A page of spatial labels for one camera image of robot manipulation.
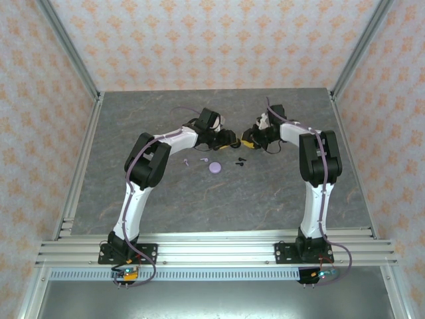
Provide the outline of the wide aluminium mounting beam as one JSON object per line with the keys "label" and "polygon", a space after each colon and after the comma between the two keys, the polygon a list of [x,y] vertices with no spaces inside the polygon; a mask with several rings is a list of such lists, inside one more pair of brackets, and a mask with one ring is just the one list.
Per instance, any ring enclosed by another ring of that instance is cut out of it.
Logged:
{"label": "wide aluminium mounting beam", "polygon": [[[160,241],[158,266],[393,266],[398,257],[388,241],[354,241],[342,247],[332,246],[333,263],[276,264],[274,240],[271,241]],[[36,258],[38,266],[96,266],[100,245],[94,242],[55,241],[41,245]]]}

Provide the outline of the grey metal sheet panel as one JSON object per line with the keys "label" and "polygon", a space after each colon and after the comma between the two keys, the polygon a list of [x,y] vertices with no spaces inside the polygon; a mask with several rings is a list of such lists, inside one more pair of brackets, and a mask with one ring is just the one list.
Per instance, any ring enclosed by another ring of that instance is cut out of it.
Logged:
{"label": "grey metal sheet panel", "polygon": [[50,282],[38,319],[394,319],[383,283]]}

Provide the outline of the aluminium table side rail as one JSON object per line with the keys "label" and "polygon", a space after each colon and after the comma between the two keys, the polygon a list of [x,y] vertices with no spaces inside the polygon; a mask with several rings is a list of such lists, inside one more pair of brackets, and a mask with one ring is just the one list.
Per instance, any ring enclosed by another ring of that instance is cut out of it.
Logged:
{"label": "aluminium table side rail", "polygon": [[59,239],[62,224],[65,220],[74,220],[104,95],[105,92],[101,91],[95,98],[92,105],[90,117],[87,121],[85,133],[80,144],[76,167],[72,176],[70,187],[52,235],[53,241]]}
{"label": "aluminium table side rail", "polygon": [[367,196],[366,196],[364,188],[363,188],[363,181],[361,180],[361,177],[359,176],[359,172],[358,172],[357,167],[356,167],[356,162],[355,162],[355,159],[354,159],[353,154],[351,152],[351,148],[350,148],[350,145],[349,145],[349,139],[348,139],[348,136],[345,132],[345,127],[343,125],[342,117],[340,115],[340,112],[339,112],[339,109],[338,109],[338,106],[337,106],[337,98],[336,98],[336,95],[334,95],[334,93],[332,91],[328,90],[328,93],[329,93],[329,99],[330,99],[331,105],[333,107],[333,111],[334,111],[337,123],[339,125],[339,129],[340,129],[340,132],[341,132],[341,135],[342,135],[342,138],[343,138],[343,142],[345,144],[345,149],[347,150],[347,155],[348,155],[349,160],[351,162],[353,174],[355,176],[357,185],[359,187],[359,191],[361,193],[361,197],[363,198],[363,202],[365,203],[366,211],[367,211],[368,216],[369,216],[371,233],[372,233],[373,238],[375,240],[377,240],[377,239],[380,238],[380,235],[379,235],[373,214],[370,212],[369,200],[367,199]]}

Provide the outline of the aluminium table edge rail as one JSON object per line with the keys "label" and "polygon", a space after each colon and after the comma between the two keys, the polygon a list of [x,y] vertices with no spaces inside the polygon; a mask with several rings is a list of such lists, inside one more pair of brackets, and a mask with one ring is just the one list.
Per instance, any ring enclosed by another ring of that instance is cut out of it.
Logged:
{"label": "aluminium table edge rail", "polygon": [[[296,237],[297,229],[282,229],[282,230],[261,230],[261,231],[218,231],[218,232],[188,232],[188,233],[152,233],[140,234],[139,239],[148,238],[230,238],[230,237]],[[352,238],[373,238],[373,232],[370,228],[336,228],[327,230],[328,238],[333,237],[352,237]],[[60,232],[59,240],[95,240],[103,241],[107,239],[107,235],[72,235],[70,230]]]}

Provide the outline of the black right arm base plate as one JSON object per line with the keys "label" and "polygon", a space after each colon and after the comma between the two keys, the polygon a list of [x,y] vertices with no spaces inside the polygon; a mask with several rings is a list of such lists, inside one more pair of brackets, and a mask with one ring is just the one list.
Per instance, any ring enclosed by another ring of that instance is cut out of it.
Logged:
{"label": "black right arm base plate", "polygon": [[330,246],[303,247],[296,243],[278,242],[274,244],[274,257],[276,264],[319,264],[333,263],[335,261],[332,254],[329,254]]}

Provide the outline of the aluminium frame post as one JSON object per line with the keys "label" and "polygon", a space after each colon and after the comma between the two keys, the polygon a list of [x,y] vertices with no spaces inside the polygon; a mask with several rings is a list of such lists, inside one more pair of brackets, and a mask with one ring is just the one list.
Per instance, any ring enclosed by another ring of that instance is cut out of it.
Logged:
{"label": "aluminium frame post", "polygon": [[60,45],[64,49],[67,57],[76,70],[85,89],[94,100],[99,99],[100,91],[97,89],[92,77],[90,76],[90,73],[88,72],[88,69],[86,68],[86,65],[84,64],[84,61],[82,60],[82,57],[72,42],[72,39],[64,24],[62,23],[58,13],[56,12],[53,4],[50,0],[35,0],[35,2],[51,26],[53,33],[57,37]]}
{"label": "aluminium frame post", "polygon": [[360,63],[363,55],[369,47],[370,42],[373,40],[380,25],[384,21],[393,2],[394,0],[379,0],[376,9],[357,41],[353,52],[341,71],[335,86],[329,91],[332,101],[336,101],[338,97],[342,95],[344,88],[354,74],[357,65]]}

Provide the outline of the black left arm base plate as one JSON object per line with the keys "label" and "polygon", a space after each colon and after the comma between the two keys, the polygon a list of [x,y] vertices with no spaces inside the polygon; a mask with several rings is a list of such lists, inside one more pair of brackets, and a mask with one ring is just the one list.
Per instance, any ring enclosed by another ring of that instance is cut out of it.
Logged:
{"label": "black left arm base plate", "polygon": [[[157,260],[157,244],[144,244],[137,243],[136,249],[141,251],[144,255],[148,256],[153,263]],[[148,265],[149,261],[129,248],[127,244],[120,248],[113,248],[108,243],[102,243],[100,245],[100,252],[98,255],[99,265]]]}

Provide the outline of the aluminium lower frame rail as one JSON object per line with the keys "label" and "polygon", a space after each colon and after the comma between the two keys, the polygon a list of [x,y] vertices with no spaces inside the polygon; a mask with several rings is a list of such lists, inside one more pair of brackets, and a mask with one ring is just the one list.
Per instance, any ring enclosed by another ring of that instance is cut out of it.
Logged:
{"label": "aluminium lower frame rail", "polygon": [[35,268],[17,316],[18,319],[37,319],[46,294],[50,267]]}
{"label": "aluminium lower frame rail", "polygon": [[414,319],[400,267],[381,266],[380,270],[394,319]]}

